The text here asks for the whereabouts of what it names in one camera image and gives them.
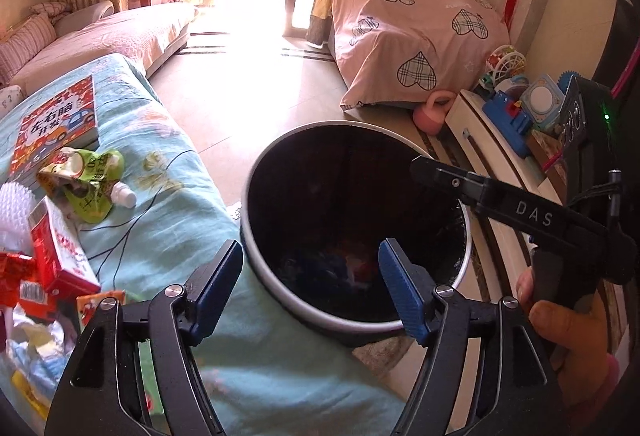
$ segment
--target silver bolt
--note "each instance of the silver bolt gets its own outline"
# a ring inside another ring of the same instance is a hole
[[[114,297],[107,297],[106,299],[102,299],[102,301],[100,302],[100,309],[101,310],[110,310],[117,303],[118,303],[118,301]]]
[[[182,286],[180,285],[169,285],[164,289],[164,294],[167,297],[178,297],[182,293]]]
[[[453,288],[447,285],[436,286],[436,293],[443,299],[448,299],[453,295]]]
[[[504,304],[510,310],[515,310],[518,307],[518,299],[514,299],[513,297],[503,297],[502,304]]]

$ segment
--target barcode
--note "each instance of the barcode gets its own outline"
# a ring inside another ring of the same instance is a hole
[[[39,283],[23,281],[20,283],[20,299],[37,302],[39,304],[47,304],[47,293]]]

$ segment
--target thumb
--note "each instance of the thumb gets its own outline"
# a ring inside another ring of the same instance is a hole
[[[600,338],[594,337],[600,322],[590,315],[576,313],[553,302],[539,301],[531,308],[529,321],[538,335],[568,350],[586,353],[600,349]]]

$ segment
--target pink kettle toy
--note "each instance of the pink kettle toy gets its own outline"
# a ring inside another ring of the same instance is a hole
[[[449,90],[431,92],[427,102],[414,109],[414,123],[418,129],[427,135],[437,135],[456,97],[457,94]]]

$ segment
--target black trash can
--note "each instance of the black trash can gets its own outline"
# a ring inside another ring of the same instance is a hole
[[[400,333],[378,272],[378,247],[390,237],[437,283],[460,283],[471,252],[466,209],[412,180],[419,155],[428,156],[351,121],[307,124],[262,152],[242,195],[242,242],[291,314],[351,346]]]

